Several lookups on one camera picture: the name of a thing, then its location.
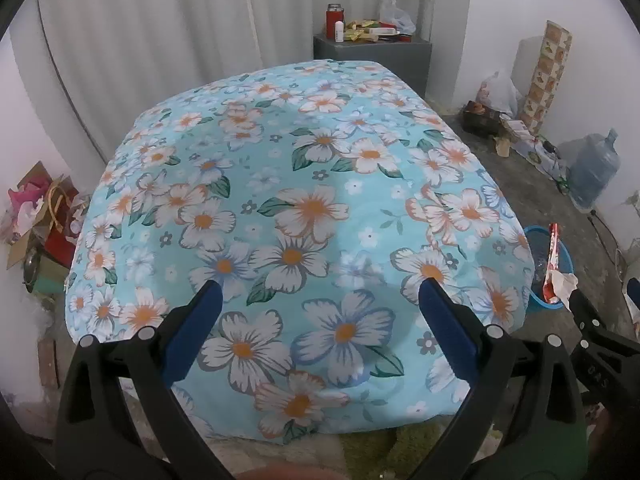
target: curtain fold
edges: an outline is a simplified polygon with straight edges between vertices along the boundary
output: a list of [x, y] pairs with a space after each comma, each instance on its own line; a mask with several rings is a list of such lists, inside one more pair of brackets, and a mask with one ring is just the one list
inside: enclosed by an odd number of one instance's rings
[[[135, 118], [171, 95], [311, 59], [312, 35], [337, 2], [349, 21], [377, 17], [382, 0], [40, 0], [40, 9], [66, 90], [111, 156]], [[427, 1], [398, 6], [420, 33]]]

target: metal screw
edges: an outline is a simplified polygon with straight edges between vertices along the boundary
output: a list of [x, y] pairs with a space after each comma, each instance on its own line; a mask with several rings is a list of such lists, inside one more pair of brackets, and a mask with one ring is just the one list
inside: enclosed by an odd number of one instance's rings
[[546, 340], [551, 346], [555, 346], [556, 348], [558, 348], [562, 344], [562, 339], [560, 339], [556, 334], [549, 334], [546, 337]]
[[80, 338], [80, 346], [82, 348], [87, 348], [88, 346], [91, 346], [92, 344], [94, 344], [94, 336], [92, 336], [91, 334], [83, 335]]
[[497, 325], [489, 325], [486, 334], [493, 339], [500, 339], [504, 335], [504, 330]]
[[151, 339], [155, 335], [156, 329], [152, 326], [143, 326], [140, 330], [138, 330], [138, 338], [142, 339], [142, 341]]

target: clear plastic bag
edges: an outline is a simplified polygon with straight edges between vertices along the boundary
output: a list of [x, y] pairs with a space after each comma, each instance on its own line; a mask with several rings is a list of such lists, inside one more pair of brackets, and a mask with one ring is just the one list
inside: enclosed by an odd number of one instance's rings
[[514, 118], [518, 115], [518, 100], [521, 97], [507, 71], [498, 70], [482, 81], [476, 102]]
[[383, 0], [380, 6], [380, 21], [395, 25], [400, 34], [413, 34], [414, 22], [409, 13], [396, 7], [396, 0]]

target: red thermos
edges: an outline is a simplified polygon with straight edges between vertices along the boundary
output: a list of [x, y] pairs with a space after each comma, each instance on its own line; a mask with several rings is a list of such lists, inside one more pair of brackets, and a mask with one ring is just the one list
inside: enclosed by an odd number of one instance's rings
[[329, 4], [326, 8], [326, 37], [335, 40], [335, 22], [344, 23], [344, 9], [341, 4]]

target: water jug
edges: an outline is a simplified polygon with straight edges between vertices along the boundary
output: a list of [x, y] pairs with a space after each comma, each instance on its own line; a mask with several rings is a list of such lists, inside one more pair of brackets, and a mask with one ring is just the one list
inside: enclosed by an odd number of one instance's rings
[[593, 203], [620, 168], [620, 157], [613, 147], [617, 138], [613, 128], [606, 138], [598, 134], [587, 136], [584, 147], [567, 171], [569, 196], [582, 212], [593, 208]]

